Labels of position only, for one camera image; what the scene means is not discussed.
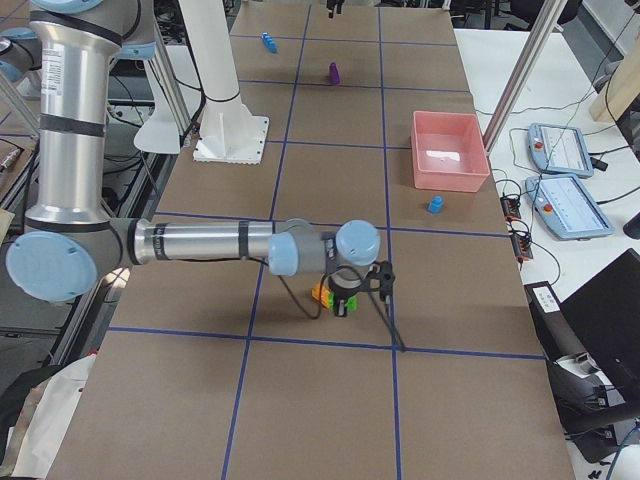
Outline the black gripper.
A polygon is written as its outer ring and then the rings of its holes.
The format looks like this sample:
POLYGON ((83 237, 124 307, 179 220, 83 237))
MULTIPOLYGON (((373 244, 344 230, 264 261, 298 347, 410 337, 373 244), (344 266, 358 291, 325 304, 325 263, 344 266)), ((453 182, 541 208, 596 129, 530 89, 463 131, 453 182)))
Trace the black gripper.
POLYGON ((362 287, 362 275, 354 267, 339 267, 329 276, 328 286, 339 297, 357 298, 362 287))

